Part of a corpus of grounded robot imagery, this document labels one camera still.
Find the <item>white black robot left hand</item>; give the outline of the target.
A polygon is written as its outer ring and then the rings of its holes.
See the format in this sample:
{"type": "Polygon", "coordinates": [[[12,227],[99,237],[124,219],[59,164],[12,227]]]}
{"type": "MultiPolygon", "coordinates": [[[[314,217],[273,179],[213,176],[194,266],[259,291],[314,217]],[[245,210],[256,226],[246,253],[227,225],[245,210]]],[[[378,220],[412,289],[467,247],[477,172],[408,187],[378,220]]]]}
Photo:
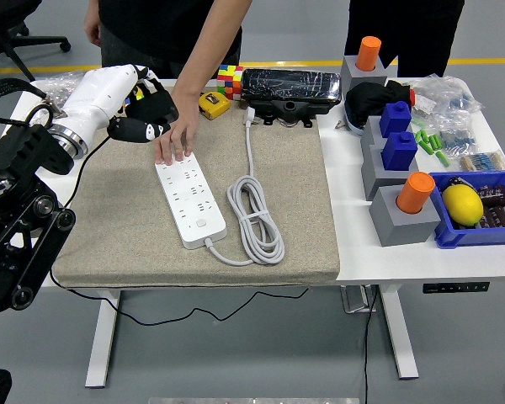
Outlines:
{"type": "Polygon", "coordinates": [[[87,72],[65,102],[65,116],[53,121],[50,133],[80,149],[89,148],[96,130],[109,126],[134,87],[148,82],[157,95],[168,96],[156,74],[145,66],[127,64],[87,72]]]}

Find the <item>person's left hand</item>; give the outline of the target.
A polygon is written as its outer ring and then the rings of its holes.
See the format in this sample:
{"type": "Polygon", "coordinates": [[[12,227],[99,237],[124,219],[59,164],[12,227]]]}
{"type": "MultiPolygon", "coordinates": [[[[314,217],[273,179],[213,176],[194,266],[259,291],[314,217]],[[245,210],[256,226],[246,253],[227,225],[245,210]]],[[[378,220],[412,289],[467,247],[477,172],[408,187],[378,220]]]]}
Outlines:
{"type": "Polygon", "coordinates": [[[194,135],[199,125],[199,94],[188,93],[178,87],[171,92],[178,110],[178,119],[170,130],[154,140],[156,164],[171,165],[173,160],[182,161],[194,150],[194,135]]]}

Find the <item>person's right hand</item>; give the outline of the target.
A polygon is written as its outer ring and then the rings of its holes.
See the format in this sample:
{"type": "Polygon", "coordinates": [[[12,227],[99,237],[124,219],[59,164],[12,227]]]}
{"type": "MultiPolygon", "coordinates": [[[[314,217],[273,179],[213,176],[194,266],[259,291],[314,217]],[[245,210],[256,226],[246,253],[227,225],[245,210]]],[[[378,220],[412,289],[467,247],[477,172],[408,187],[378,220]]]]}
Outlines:
{"type": "Polygon", "coordinates": [[[93,13],[92,9],[89,9],[84,18],[83,28],[88,41],[92,45],[97,47],[101,46],[101,21],[98,16],[98,12],[93,13]]]}

